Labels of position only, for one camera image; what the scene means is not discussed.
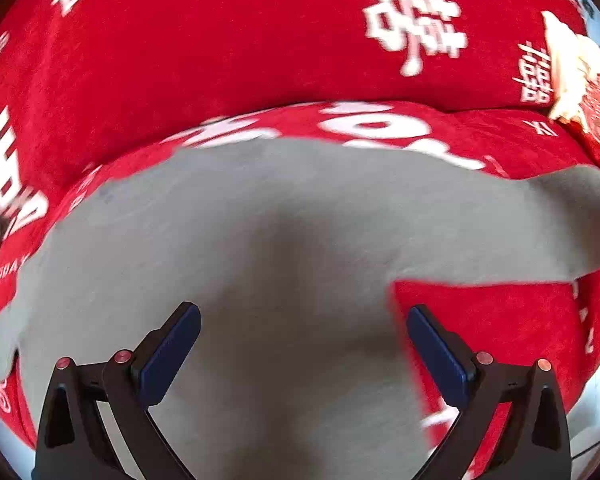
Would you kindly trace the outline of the red wedding bedspread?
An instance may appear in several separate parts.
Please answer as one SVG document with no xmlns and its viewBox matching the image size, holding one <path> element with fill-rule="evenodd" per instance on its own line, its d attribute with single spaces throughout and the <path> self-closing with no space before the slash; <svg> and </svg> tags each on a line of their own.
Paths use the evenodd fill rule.
<svg viewBox="0 0 600 480">
<path fill-rule="evenodd" d="M 184 148 L 313 141 L 512 181 L 600 170 L 569 124 L 548 118 L 542 11 L 588 36 L 577 0 L 0 1 L 0 314 L 56 224 Z M 495 361 L 549 360 L 569 479 L 600 477 L 600 267 L 570 282 L 396 278 L 387 304 L 415 383 L 422 466 L 460 411 L 408 336 L 416 304 Z M 34 464 L 42 411 L 31 415 L 12 359 L 0 422 Z"/>
</svg>

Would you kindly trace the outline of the cream fringed cloth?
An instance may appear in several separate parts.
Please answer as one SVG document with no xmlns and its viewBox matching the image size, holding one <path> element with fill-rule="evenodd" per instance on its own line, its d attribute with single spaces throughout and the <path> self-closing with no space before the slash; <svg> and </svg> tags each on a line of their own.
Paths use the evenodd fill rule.
<svg viewBox="0 0 600 480">
<path fill-rule="evenodd" d="M 541 12 L 550 55 L 550 81 L 555 101 L 548 118 L 564 124 L 576 122 L 588 132 L 581 104 L 590 84 L 600 76 L 600 47 L 594 40 L 573 32 L 550 11 Z"/>
</svg>

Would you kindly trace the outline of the grey knit sweater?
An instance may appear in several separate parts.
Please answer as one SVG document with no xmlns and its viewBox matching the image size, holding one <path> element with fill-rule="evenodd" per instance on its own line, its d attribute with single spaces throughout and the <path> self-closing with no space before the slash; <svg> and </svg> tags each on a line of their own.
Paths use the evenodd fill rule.
<svg viewBox="0 0 600 480">
<path fill-rule="evenodd" d="M 426 460 L 396 278 L 570 282 L 600 267 L 600 170 L 504 180 L 402 150 L 184 148 L 45 237 L 0 314 L 41 414 L 57 359 L 132 348 L 183 301 L 201 335 L 155 409 L 199 479 L 407 479 Z"/>
</svg>

